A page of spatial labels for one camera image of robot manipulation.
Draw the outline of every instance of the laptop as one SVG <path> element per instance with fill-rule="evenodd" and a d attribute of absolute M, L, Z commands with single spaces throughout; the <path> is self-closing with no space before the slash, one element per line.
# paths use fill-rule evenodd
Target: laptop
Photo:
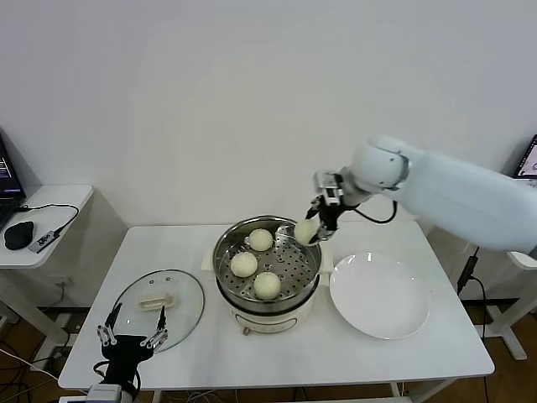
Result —
<path fill-rule="evenodd" d="M 0 230 L 14 214 L 14 208 L 20 206 L 26 194 L 18 180 L 15 169 L 9 158 L 0 129 Z"/>

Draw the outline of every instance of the glass lid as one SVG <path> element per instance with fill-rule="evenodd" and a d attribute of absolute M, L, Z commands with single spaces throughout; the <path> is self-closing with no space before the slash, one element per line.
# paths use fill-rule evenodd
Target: glass lid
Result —
<path fill-rule="evenodd" d="M 113 326 L 118 334 L 152 336 L 164 307 L 168 339 L 157 353 L 174 347 L 194 330 L 205 305 L 200 282 L 182 270 L 161 270 L 134 281 L 117 298 L 122 306 Z"/>

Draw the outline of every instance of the white plate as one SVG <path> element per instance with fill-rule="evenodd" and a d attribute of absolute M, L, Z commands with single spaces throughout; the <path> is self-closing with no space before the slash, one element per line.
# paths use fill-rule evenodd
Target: white plate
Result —
<path fill-rule="evenodd" d="M 429 291 L 405 264 L 377 252 L 347 256 L 330 278 L 337 310 L 375 338 L 406 338 L 429 316 Z"/>

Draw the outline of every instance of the white table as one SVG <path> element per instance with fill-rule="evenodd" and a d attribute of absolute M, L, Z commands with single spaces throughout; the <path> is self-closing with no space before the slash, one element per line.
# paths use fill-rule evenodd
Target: white table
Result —
<path fill-rule="evenodd" d="M 507 252 L 507 256 L 522 270 L 537 270 L 537 260 L 525 254 Z M 521 291 L 520 299 L 504 313 L 497 306 L 487 306 L 487 312 L 493 322 L 488 325 L 476 325 L 476 330 L 482 334 L 483 326 L 485 326 L 485 338 L 502 338 L 514 359 L 517 361 L 525 360 L 528 355 L 511 326 L 536 307 L 537 292 L 535 292 L 535 283 L 531 282 Z"/>
<path fill-rule="evenodd" d="M 27 196 L 24 205 L 36 207 L 49 203 L 71 204 L 80 210 L 86 205 L 93 192 L 90 185 L 31 186 L 24 190 Z M 36 355 L 36 359 L 49 357 L 54 347 L 64 345 L 69 335 L 62 329 L 62 326 L 67 323 L 70 315 L 62 314 L 59 315 L 56 322 L 51 321 L 26 298 L 22 291 L 13 285 L 9 278 L 4 275 L 3 270 L 31 270 L 43 265 L 68 232 L 72 223 L 63 230 L 58 239 L 39 254 L 31 252 L 27 248 L 7 249 L 3 241 L 3 234 L 6 229 L 18 222 L 33 221 L 35 224 L 34 239 L 38 239 L 48 231 L 53 231 L 65 224 L 74 213 L 74 209 L 65 207 L 49 207 L 31 212 L 20 212 L 15 214 L 0 232 L 2 240 L 0 242 L 0 300 L 47 336 Z M 70 339 L 67 345 L 73 342 L 74 338 Z M 45 361 L 40 361 L 38 366 L 43 367 L 45 364 Z"/>
<path fill-rule="evenodd" d="M 101 379 L 91 367 L 100 359 L 96 326 L 117 296 L 150 271 L 181 269 L 202 283 L 206 308 L 182 343 L 141 363 L 143 390 L 258 388 L 296 385 L 382 384 L 429 380 L 416 389 L 425 401 L 457 378 L 491 374 L 494 364 L 425 236 L 415 222 L 387 226 L 344 222 L 331 241 L 335 261 L 357 251 L 379 251 L 408 262 L 430 287 L 430 317 L 410 338 L 384 341 L 351 327 L 323 286 L 299 326 L 273 335 L 242 335 L 204 254 L 227 226 L 129 229 L 60 376 L 65 389 L 88 389 Z"/>

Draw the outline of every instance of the computer mouse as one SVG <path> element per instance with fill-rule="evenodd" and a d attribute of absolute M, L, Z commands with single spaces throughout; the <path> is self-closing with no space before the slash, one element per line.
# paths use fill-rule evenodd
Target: computer mouse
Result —
<path fill-rule="evenodd" d="M 10 250 L 22 249 L 34 239 L 34 223 L 31 221 L 20 222 L 15 224 L 3 234 L 6 241 L 6 248 Z"/>

